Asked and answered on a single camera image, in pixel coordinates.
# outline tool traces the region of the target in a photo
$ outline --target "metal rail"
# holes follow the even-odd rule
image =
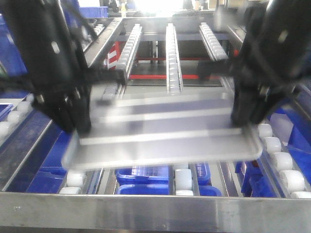
[[[220,45],[213,31],[206,23],[201,23],[200,34],[207,50],[207,53],[212,61],[228,59],[223,47]],[[234,80],[231,77],[221,77],[221,83],[228,92],[234,92]]]
[[[85,51],[86,63],[89,68],[100,66],[122,31],[122,18],[113,19]]]
[[[166,28],[166,75],[167,92],[171,95],[180,93],[183,90],[182,74],[176,30],[171,23]]]
[[[125,83],[127,83],[132,71],[139,47],[141,31],[142,27],[139,24],[135,24],[116,65],[116,70],[124,71]]]

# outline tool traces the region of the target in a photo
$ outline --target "blurred tray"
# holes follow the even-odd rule
[[[222,92],[99,102],[90,133],[73,135],[62,164],[96,169],[255,160],[259,136],[252,126],[232,125],[232,105]]]

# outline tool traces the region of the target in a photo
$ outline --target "metal guide rail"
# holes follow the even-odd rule
[[[129,79],[132,71],[139,47],[141,31],[142,27],[139,24],[135,24],[116,65],[117,70],[123,70],[125,72],[126,80]]]
[[[169,23],[166,28],[166,75],[167,92],[178,94],[183,89],[182,74],[175,26]]]

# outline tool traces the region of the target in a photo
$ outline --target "blue bin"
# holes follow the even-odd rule
[[[199,191],[201,196],[213,196],[213,197],[221,197],[221,191],[214,186],[199,186]]]
[[[13,105],[10,103],[0,104],[0,121],[4,120],[8,116],[12,108],[13,108]]]
[[[124,184],[168,184],[168,166],[134,166],[115,170],[120,185]]]
[[[68,147],[70,141],[70,134],[61,132],[55,144],[51,148],[49,154],[41,165],[39,171],[51,172],[54,174],[66,174],[63,169],[61,160]]]
[[[240,182],[242,183],[241,192],[244,194],[245,197],[250,197],[252,194],[252,188],[249,183],[249,179],[253,175],[262,176],[260,168],[254,166],[251,161],[242,162],[238,177]]]
[[[210,184],[210,170],[207,163],[195,164],[199,185]]]
[[[80,7],[80,12],[85,18],[108,18],[108,7]]]
[[[23,60],[0,16],[0,62],[9,76],[27,73]]]
[[[125,184],[117,189],[117,194],[130,195],[168,195],[167,184]]]
[[[61,2],[65,2],[67,4],[71,4],[74,9],[77,11],[80,8],[79,1],[78,0],[61,0]],[[76,18],[66,9],[64,9],[64,16],[66,19],[66,23],[69,27],[77,27],[79,26],[79,21],[76,20]]]
[[[264,176],[254,175],[249,179],[252,187],[252,197],[275,198],[276,194],[269,187],[269,182]]]
[[[27,193],[57,193],[65,175],[38,171],[30,183]]]

